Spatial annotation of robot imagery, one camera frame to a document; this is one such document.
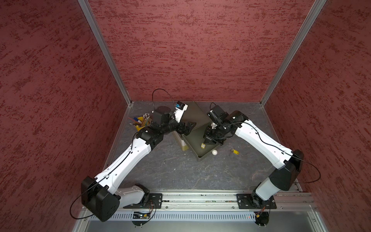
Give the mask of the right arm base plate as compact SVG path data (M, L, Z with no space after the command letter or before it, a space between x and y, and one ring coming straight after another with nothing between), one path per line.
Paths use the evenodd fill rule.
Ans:
M255 194L236 194L237 204L239 209L277 209L277 205L273 196L268 200L262 200Z

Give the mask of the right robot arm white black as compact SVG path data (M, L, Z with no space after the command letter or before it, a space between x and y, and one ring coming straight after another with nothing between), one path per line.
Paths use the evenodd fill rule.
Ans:
M207 113L212 120L204 132L203 145L220 144L236 135L252 145L271 162L275 170L251 193L250 202L262 208L279 191L288 191L300 174L304 154L279 144L260 130L245 114L225 112L216 105Z

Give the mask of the yellow pencil cup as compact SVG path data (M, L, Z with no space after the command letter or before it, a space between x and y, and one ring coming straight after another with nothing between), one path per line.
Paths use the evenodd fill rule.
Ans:
M138 118L134 118L134 120L136 120L134 125L137 131L140 131L142 128L149 126L151 124L150 117L138 117Z

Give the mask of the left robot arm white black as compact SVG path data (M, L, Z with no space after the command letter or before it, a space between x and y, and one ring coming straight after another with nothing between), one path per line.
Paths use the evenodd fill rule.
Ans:
M148 155L173 131L189 135L195 122L182 122L187 104L177 102L174 110L166 106L155 109L148 126L137 131L129 147L106 169L94 178L86 177L81 183L81 203L101 222L110 219L120 207L142 202L146 190L137 185L119 191L118 188L136 164Z

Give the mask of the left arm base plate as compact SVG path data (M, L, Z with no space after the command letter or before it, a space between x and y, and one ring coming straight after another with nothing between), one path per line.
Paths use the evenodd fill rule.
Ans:
M146 193L138 204L125 206L125 209L161 209L162 193Z

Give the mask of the pencils in cup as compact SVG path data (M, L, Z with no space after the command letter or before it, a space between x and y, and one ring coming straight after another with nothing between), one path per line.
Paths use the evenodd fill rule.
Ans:
M132 122L132 125L134 125L137 128L149 126L152 121L150 118L150 114L148 113L144 114L142 117L129 118L129 120Z

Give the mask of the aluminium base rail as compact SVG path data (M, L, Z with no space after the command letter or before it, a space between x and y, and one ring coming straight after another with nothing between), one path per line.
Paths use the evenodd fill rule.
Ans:
M326 232L311 193L279 192L271 201L267 225L257 225L256 209L242 209L241 190L156 190L161 207L144 225L133 218L135 209L122 208L106 222L81 212L74 232Z

